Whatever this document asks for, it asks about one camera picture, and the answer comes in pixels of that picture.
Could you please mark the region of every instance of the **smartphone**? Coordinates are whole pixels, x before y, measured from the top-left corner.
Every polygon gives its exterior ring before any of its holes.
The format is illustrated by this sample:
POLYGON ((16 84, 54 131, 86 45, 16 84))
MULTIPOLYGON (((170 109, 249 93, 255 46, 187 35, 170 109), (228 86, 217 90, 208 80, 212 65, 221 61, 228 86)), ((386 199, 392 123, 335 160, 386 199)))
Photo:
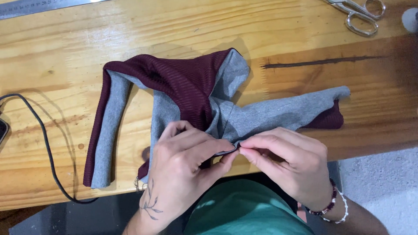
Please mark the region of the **smartphone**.
POLYGON ((0 118, 0 144, 6 137, 6 134, 8 131, 9 131, 9 125, 0 118))

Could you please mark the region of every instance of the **hand tattoo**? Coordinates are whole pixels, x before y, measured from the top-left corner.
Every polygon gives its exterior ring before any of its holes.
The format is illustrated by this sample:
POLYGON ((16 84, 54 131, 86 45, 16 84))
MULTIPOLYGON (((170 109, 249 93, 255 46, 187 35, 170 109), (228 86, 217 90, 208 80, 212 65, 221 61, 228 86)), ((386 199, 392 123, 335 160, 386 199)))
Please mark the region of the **hand tattoo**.
POLYGON ((151 179, 151 185, 148 184, 148 188, 146 189, 148 191, 148 197, 149 197, 149 199, 148 199, 148 201, 146 201, 144 199, 144 201, 145 201, 144 202, 144 205, 142 207, 139 206, 139 208, 145 210, 148 213, 148 215, 151 217, 151 219, 158 220, 157 218, 153 217, 150 214, 150 212, 148 211, 150 209, 150 210, 153 210, 155 213, 162 213, 163 212, 163 211, 160 211, 158 209, 154 209, 154 206, 157 204, 157 201, 158 201, 158 196, 155 198, 154 204, 151 206, 151 203, 150 202, 151 202, 151 195, 152 195, 153 188, 154 188, 154 179, 151 179))

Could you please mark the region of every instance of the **teal fabric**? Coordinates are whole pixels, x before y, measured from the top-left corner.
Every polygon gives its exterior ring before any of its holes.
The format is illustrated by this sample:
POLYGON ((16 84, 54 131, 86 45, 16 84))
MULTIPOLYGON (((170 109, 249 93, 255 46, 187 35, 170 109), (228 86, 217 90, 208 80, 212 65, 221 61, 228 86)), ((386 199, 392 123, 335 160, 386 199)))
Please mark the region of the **teal fabric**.
POLYGON ((313 235, 275 192, 247 179, 228 181, 198 202, 185 235, 313 235))

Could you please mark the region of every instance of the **black cable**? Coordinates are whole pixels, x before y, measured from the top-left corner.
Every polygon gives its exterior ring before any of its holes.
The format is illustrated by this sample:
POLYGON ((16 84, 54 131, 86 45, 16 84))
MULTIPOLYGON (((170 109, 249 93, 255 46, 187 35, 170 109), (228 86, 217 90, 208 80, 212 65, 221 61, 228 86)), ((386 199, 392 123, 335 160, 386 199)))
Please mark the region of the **black cable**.
POLYGON ((25 102, 26 106, 28 106, 28 108, 30 109, 30 111, 33 113, 33 115, 36 117, 36 119, 38 120, 39 124, 41 125, 42 133, 43 133, 43 138, 45 140, 46 151, 48 152, 49 163, 51 164, 52 176, 54 177, 55 183, 58 185, 59 189, 64 194, 64 196, 67 197, 70 201, 75 202, 75 203, 78 203, 78 204, 89 204, 89 203, 92 203, 92 202, 96 201, 98 199, 98 197, 96 197, 96 198, 94 198, 94 199, 92 199, 90 201, 87 201, 87 202, 79 201, 79 200, 71 197, 65 191, 64 187, 62 186, 61 182, 58 180, 58 177, 56 176, 55 166, 54 166, 54 159, 52 158, 52 152, 51 152, 51 148, 49 146, 48 136, 46 135, 45 125, 43 124, 41 118, 38 116, 38 114, 35 112, 35 110, 33 110, 32 106, 29 104, 29 102, 21 94, 9 94, 9 95, 1 96, 0 97, 0 101, 2 99, 9 98, 9 97, 13 97, 13 96, 17 96, 17 97, 21 98, 23 100, 23 102, 25 102))

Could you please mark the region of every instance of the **metal ruler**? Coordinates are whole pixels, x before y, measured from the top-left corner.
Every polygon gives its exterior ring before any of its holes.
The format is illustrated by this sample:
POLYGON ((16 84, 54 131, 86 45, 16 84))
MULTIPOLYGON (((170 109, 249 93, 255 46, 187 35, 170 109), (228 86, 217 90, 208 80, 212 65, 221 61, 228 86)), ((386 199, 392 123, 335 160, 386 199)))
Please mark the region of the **metal ruler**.
POLYGON ((0 20, 108 0, 18 0, 0 4, 0 20))

